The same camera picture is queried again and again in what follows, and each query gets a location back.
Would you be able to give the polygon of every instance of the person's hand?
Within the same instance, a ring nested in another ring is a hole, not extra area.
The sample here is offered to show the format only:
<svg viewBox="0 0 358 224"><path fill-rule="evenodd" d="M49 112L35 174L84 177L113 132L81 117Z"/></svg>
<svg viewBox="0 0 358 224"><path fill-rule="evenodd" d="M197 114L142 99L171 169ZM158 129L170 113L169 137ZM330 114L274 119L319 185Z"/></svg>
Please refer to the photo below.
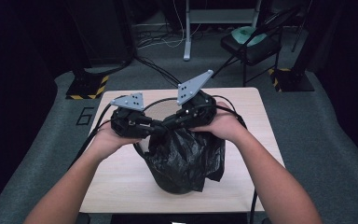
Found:
<svg viewBox="0 0 358 224"><path fill-rule="evenodd" d="M218 102L217 105L229 108L223 102ZM239 135L240 130L245 130L245 128L243 128L233 114L217 109L216 116L214 116L213 121L209 125L190 130L193 132L210 132L216 137L233 142Z"/></svg>
<svg viewBox="0 0 358 224"><path fill-rule="evenodd" d="M139 141L141 141L141 139L118 136L111 128L109 121L98 130L88 150L95 151L102 161L115 153L122 146L134 144Z"/></svg>

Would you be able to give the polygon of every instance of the left arm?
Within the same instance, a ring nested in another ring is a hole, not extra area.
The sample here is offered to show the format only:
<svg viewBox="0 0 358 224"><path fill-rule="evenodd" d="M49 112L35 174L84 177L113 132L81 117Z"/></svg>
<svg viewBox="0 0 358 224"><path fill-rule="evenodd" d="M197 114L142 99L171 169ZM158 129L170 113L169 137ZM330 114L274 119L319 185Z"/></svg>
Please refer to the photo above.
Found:
<svg viewBox="0 0 358 224"><path fill-rule="evenodd" d="M119 137L110 128L110 122L104 124L89 148L39 201L24 223L75 223L80 206L101 161L122 146L138 141L138 139Z"/></svg>

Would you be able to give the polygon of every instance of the wooden table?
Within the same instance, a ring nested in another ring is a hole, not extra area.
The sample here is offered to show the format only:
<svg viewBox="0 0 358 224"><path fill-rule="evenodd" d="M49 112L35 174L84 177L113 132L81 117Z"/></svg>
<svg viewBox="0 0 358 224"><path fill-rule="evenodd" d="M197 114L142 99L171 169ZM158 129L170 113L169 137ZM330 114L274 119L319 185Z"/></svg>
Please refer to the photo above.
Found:
<svg viewBox="0 0 358 224"><path fill-rule="evenodd" d="M260 94L255 88L203 89L228 98L242 115L249 131L283 164ZM121 95L140 91L107 91L92 127L109 102ZM176 97L177 90L141 91L145 105ZM111 106L104 119L110 119ZM145 161L132 145L124 146L99 166L80 211L85 213L215 213L247 212L251 209L254 185L235 146L226 143L225 172L220 182L205 180L203 192L174 195L155 182ZM256 211L263 211L257 200Z"/></svg>

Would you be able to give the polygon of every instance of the yellow and black caution tape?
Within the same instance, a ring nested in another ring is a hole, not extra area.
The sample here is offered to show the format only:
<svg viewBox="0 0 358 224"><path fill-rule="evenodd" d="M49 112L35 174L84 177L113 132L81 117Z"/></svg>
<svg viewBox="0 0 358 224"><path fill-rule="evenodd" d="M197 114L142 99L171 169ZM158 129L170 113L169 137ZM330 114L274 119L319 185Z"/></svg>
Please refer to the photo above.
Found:
<svg viewBox="0 0 358 224"><path fill-rule="evenodd" d="M100 88L97 90L95 94L92 95L66 95L66 99L69 100L87 100L87 99L98 99L103 94L104 88L106 86L106 82L109 76L106 76L101 81Z"/></svg>
<svg viewBox="0 0 358 224"><path fill-rule="evenodd" d="M290 69L288 68L281 68L281 71L290 71ZM275 91L282 91L281 86L279 85L278 79L274 76L274 69L269 69L268 70L269 75L271 76L271 79L273 79L273 85L275 88Z"/></svg>

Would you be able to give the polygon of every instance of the gray carpet floor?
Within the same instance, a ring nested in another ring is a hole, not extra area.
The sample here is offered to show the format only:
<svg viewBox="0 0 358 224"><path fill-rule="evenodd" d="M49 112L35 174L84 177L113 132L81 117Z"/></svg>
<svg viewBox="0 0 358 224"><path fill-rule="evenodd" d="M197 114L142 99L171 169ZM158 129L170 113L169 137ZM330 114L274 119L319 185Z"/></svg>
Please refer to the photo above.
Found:
<svg viewBox="0 0 358 224"><path fill-rule="evenodd" d="M228 53L219 46L221 36L205 34L194 40L189 62L183 61L184 42L175 48L159 44L138 49L138 55L186 81L208 69L216 70L228 58ZM295 37L292 32L284 34L281 68L293 66L306 34L301 36L297 51L292 53ZM251 67L249 77L271 64L273 59ZM317 77L310 72L307 76L315 91L276 92L267 73L248 86L260 91L286 168L310 194L324 223L358 223L358 149L339 127ZM90 125L76 125L77 119L85 107L87 114L94 115L100 100L65 100L73 78L71 73L56 78L55 104L0 195L2 224L23 222L34 204L65 173L89 133ZM204 88L239 87L241 83L241 65L235 63L209 80ZM142 89L172 89L172 85L156 71L133 61L111 75L105 88L106 91ZM255 223L261 223L265 216L265 213L257 213ZM109 223L109 219L109 214L91 214L91 223Z"/></svg>

